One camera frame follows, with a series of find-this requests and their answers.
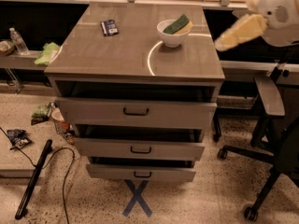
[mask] cabinet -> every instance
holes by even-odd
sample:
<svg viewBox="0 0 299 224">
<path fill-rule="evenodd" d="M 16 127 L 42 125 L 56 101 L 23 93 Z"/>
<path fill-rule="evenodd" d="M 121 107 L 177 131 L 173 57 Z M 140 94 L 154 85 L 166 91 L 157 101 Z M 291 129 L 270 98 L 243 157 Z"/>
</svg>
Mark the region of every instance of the cabinet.
<svg viewBox="0 0 299 224">
<path fill-rule="evenodd" d="M 182 13 L 194 26 L 170 49 L 156 25 Z M 200 7 L 90 4 L 45 74 L 91 177 L 193 181 L 224 80 Z"/>
</svg>

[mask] chair wheel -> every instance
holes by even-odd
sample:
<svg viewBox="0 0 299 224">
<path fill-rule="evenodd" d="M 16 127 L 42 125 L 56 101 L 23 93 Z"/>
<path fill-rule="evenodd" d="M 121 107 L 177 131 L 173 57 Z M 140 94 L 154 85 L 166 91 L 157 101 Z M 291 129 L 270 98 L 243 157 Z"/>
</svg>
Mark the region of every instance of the chair wheel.
<svg viewBox="0 0 299 224">
<path fill-rule="evenodd" d="M 214 134 L 214 136 L 213 136 L 213 140 L 215 141 L 215 142 L 218 142 L 219 141 L 219 139 L 220 139 L 220 135 L 218 135 L 218 134 Z"/>
<path fill-rule="evenodd" d="M 223 150 L 222 148 L 219 149 L 219 152 L 218 152 L 217 157 L 218 157 L 219 159 L 225 160 L 226 157 L 227 157 L 227 151 L 226 151 L 226 150 Z"/>
<path fill-rule="evenodd" d="M 254 222 L 258 218 L 258 211 L 251 207 L 247 207 L 244 212 L 244 218 Z"/>
</svg>

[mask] power cord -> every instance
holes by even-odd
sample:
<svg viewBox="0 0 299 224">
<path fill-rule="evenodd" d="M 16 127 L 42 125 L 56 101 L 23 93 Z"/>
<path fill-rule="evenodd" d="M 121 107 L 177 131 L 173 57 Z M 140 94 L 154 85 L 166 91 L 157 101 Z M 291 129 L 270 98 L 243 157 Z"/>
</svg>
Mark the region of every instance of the power cord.
<svg viewBox="0 0 299 224">
<path fill-rule="evenodd" d="M 0 127 L 0 130 L 3 132 L 3 134 L 8 138 L 8 140 L 10 141 L 10 139 L 9 139 L 9 137 L 8 137 L 8 135 L 5 133 L 5 131 Z M 26 154 L 26 153 L 24 153 L 20 148 L 18 148 L 18 147 L 16 147 L 15 146 L 15 149 L 18 149 L 28 160 L 29 160 L 29 162 L 31 162 L 31 164 L 34 166 L 34 167 L 36 167 L 36 165 L 33 163 L 33 161 L 30 159 L 30 157 Z M 44 165 L 44 167 L 42 168 L 42 169 L 45 169 L 47 166 L 48 166 L 48 164 L 50 163 L 50 161 L 52 160 L 52 158 L 58 153 L 58 152 L 60 152 L 60 151 L 62 151 L 62 150 L 65 150 L 65 149 L 68 149 L 68 150 L 70 150 L 71 152 L 72 152 L 72 154 L 73 154 L 73 157 L 72 157 L 72 161 L 71 161 L 71 163 L 70 163 L 70 165 L 69 165 L 69 167 L 68 167 L 68 169 L 67 169 L 67 172 L 66 172 L 66 174 L 65 174 L 65 176 L 64 176 L 64 183 L 63 183 L 63 202 L 64 202 L 64 212 L 65 212 L 65 217 L 66 217 L 66 221 L 67 221 L 67 224 L 69 224 L 69 218 L 68 218 L 68 213 L 67 213 L 67 209 L 66 209 L 66 202 L 65 202 L 65 195 L 64 195 L 64 188 L 65 188 L 65 182 L 66 182 L 66 179 L 67 179 L 67 177 L 68 177 L 68 175 L 69 175 L 69 172 L 70 172 L 70 170 L 71 170 L 71 168 L 72 168 L 72 166 L 73 166 L 73 164 L 74 164 L 74 162 L 75 162 L 75 152 L 74 152 L 74 150 L 72 149 L 72 148 L 70 148 L 70 147 L 61 147 L 61 148 L 59 148 L 58 150 L 56 150 L 51 156 L 50 156 L 50 158 L 49 158 L 49 160 L 48 160 L 48 162 Z"/>
</svg>

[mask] white bowl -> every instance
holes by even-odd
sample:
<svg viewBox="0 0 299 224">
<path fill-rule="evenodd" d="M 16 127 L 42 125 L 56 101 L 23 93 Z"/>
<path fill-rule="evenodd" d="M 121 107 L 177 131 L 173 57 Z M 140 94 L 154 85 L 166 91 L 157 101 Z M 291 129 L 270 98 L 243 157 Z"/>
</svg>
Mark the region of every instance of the white bowl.
<svg viewBox="0 0 299 224">
<path fill-rule="evenodd" d="M 184 34 L 180 34 L 180 35 L 170 35 L 170 34 L 165 34 L 163 32 L 163 30 L 170 25 L 171 23 L 173 23 L 176 20 L 165 20 L 165 21 L 161 21 L 158 25 L 157 25 L 157 30 L 158 30 L 158 35 L 161 38 L 161 40 L 165 43 L 166 46 L 168 46 L 169 48 L 176 48 L 178 47 L 188 36 L 188 33 L 190 32 L 190 30 L 187 33 Z"/>
</svg>

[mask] blue tape x mark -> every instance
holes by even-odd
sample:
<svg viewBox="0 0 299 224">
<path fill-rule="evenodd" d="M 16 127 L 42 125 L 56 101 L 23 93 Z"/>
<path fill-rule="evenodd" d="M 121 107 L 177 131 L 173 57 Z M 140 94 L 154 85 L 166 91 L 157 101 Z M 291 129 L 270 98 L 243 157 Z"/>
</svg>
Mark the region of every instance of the blue tape x mark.
<svg viewBox="0 0 299 224">
<path fill-rule="evenodd" d="M 142 181 L 139 188 L 136 189 L 134 183 L 131 180 L 124 180 L 127 186 L 129 187 L 130 191 L 133 193 L 133 197 L 131 201 L 128 203 L 126 208 L 123 211 L 123 215 L 125 217 L 128 217 L 129 214 L 131 213 L 135 203 L 139 202 L 141 208 L 143 211 L 146 213 L 148 217 L 151 216 L 152 212 L 150 208 L 148 207 L 147 203 L 144 201 L 143 197 L 141 196 L 142 191 L 144 188 L 148 185 L 149 181 Z"/>
</svg>

